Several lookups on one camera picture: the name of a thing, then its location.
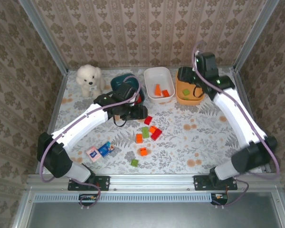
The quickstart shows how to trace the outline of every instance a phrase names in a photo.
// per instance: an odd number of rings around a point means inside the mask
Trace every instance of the stuffed toy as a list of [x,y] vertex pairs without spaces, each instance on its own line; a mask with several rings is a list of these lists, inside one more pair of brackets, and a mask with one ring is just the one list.
[[81,86],[82,96],[89,97],[93,91],[93,98],[101,95],[105,89],[105,80],[101,69],[89,64],[81,66],[77,71],[76,82]]

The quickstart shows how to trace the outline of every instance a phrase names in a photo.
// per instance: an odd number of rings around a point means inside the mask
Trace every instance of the orange bowl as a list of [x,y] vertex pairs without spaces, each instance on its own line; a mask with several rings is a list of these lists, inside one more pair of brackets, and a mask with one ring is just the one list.
[[[176,73],[176,98],[178,103],[182,104],[182,105],[199,105],[201,103],[201,101],[204,99],[204,94],[203,96],[201,96],[200,98],[197,98],[198,96],[200,96],[203,91],[201,88],[196,88],[195,90],[195,97],[193,95],[193,90],[196,87],[195,84],[189,84],[187,82],[181,82],[178,78],[177,78],[177,74],[178,71]],[[188,89],[190,91],[190,94],[185,96],[182,91],[184,89]]]

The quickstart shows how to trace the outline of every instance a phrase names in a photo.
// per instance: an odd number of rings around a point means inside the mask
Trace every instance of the green block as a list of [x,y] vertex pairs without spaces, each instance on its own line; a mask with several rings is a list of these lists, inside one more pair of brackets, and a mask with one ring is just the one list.
[[149,128],[148,127],[142,128],[142,136],[144,139],[149,138]]
[[185,95],[185,96],[188,96],[190,94],[190,90],[189,89],[184,89],[182,91],[182,93]]
[[134,167],[138,167],[138,160],[133,159],[132,162],[131,162],[131,165],[134,166]]

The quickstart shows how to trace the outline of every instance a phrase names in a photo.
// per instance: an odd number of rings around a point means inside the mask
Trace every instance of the black mounting bracket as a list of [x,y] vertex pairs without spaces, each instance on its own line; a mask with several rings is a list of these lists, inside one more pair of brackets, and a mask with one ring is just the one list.
[[195,191],[206,191],[206,190],[237,190],[237,181],[234,178],[228,178],[223,180],[219,186],[213,186],[209,175],[195,175],[193,176]]
[[[101,191],[109,191],[110,176],[94,176],[93,184],[98,186]],[[96,190],[92,186],[78,184],[69,180],[67,189],[69,191],[93,191]]]

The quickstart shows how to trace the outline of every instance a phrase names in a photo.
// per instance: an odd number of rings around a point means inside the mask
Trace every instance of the floral wallpaper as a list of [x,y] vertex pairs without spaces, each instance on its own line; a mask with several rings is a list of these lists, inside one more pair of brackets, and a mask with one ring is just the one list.
[[183,66],[203,39],[232,65],[266,0],[33,0],[69,68]]
[[0,0],[0,228],[17,212],[36,170],[62,75],[17,0]]
[[240,70],[256,121],[278,140],[285,189],[285,0],[270,17]]

